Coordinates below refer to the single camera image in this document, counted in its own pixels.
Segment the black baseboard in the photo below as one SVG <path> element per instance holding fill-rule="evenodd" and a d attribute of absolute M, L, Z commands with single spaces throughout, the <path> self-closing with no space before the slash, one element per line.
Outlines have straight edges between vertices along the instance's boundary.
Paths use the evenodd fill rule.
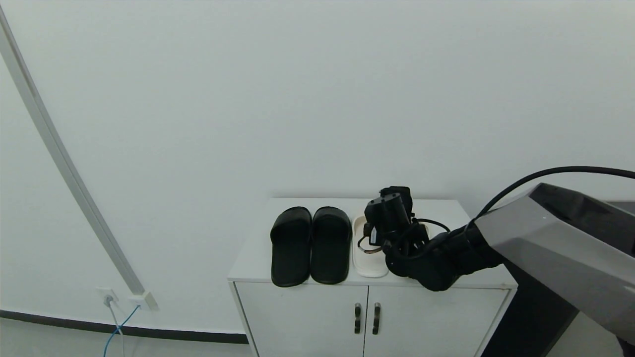
<path fill-rule="evenodd" d="M 0 318 L 17 320 L 40 325 L 72 328 L 74 330 L 112 333 L 113 325 L 105 323 L 95 323 L 77 320 L 66 320 L 61 318 L 50 318 L 47 316 L 16 313 L 14 311 L 0 310 Z M 124 335 L 148 337 L 151 339 L 199 341 L 199 342 L 219 342 L 224 344 L 247 344 L 247 335 L 242 333 L 216 333 L 216 332 L 196 332 L 179 330 L 157 330 L 154 328 L 128 327 L 121 328 Z"/>

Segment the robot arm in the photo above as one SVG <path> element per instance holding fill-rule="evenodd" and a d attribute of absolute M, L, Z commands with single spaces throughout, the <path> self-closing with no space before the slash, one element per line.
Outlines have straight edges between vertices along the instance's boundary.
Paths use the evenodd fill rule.
<path fill-rule="evenodd" d="M 390 187 L 364 211 L 371 244 L 381 247 L 394 274 L 441 291 L 461 275 L 509 260 L 635 345 L 634 215 L 576 191 L 539 184 L 504 206 L 487 208 L 466 226 L 429 239 L 411 208 L 409 189 Z"/>

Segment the black cable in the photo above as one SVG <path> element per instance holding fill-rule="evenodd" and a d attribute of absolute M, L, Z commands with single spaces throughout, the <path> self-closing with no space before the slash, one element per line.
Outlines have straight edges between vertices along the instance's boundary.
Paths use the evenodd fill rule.
<path fill-rule="evenodd" d="M 439 226 L 443 229 L 446 230 L 446 232 L 450 232 L 450 228 L 448 228 L 448 226 L 444 225 L 443 223 L 437 222 L 435 220 L 431 220 L 431 219 L 427 219 L 427 218 L 415 218 L 415 220 L 417 222 L 425 222 L 425 223 L 430 223 L 430 224 L 434 224 L 435 226 Z"/>
<path fill-rule="evenodd" d="M 506 189 L 501 191 L 498 195 L 494 196 L 494 198 L 492 198 L 489 202 L 487 202 L 487 205 L 483 207 L 483 209 L 476 215 L 476 217 L 474 217 L 465 225 L 465 230 L 467 230 L 467 228 L 472 223 L 474 223 L 476 219 L 478 219 L 479 217 L 489 212 L 491 208 L 494 207 L 494 205 L 496 205 L 496 203 L 499 202 L 503 197 L 505 197 L 510 192 L 517 189 L 518 187 L 526 184 L 527 182 L 531 180 L 535 180 L 539 177 L 552 175 L 553 173 L 564 173 L 564 172 L 602 173 L 604 175 L 626 177 L 628 179 L 630 178 L 635 180 L 635 172 L 633 171 L 621 170 L 618 168 L 602 167 L 602 166 L 560 166 L 560 167 L 553 167 L 553 168 L 548 168 L 546 170 L 534 172 L 531 175 L 527 175 L 521 178 L 520 180 L 514 182 L 510 186 L 507 186 Z"/>

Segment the black slipper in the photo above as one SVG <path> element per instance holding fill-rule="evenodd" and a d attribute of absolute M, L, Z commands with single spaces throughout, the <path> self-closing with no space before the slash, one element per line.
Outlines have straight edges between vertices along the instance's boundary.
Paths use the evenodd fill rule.
<path fill-rule="evenodd" d="M 280 213 L 271 229 L 271 281 L 288 288 L 309 277 L 311 259 L 311 213 L 292 207 Z"/>
<path fill-rule="evenodd" d="M 349 274 L 351 220 L 339 208 L 322 207 L 311 228 L 311 276 L 322 284 L 337 284 Z"/>

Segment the floor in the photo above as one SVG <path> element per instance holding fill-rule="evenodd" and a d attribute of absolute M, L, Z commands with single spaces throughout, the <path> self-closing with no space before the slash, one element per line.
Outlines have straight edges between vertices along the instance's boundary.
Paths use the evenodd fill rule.
<path fill-rule="evenodd" d="M 2 357 L 98 357 L 108 335 L 0 319 Z M 249 357 L 247 345 L 213 344 L 141 337 L 126 337 L 127 357 Z M 580 314 L 548 357 L 621 357 L 615 337 Z M 121 340 L 115 337 L 109 357 L 121 357 Z"/>

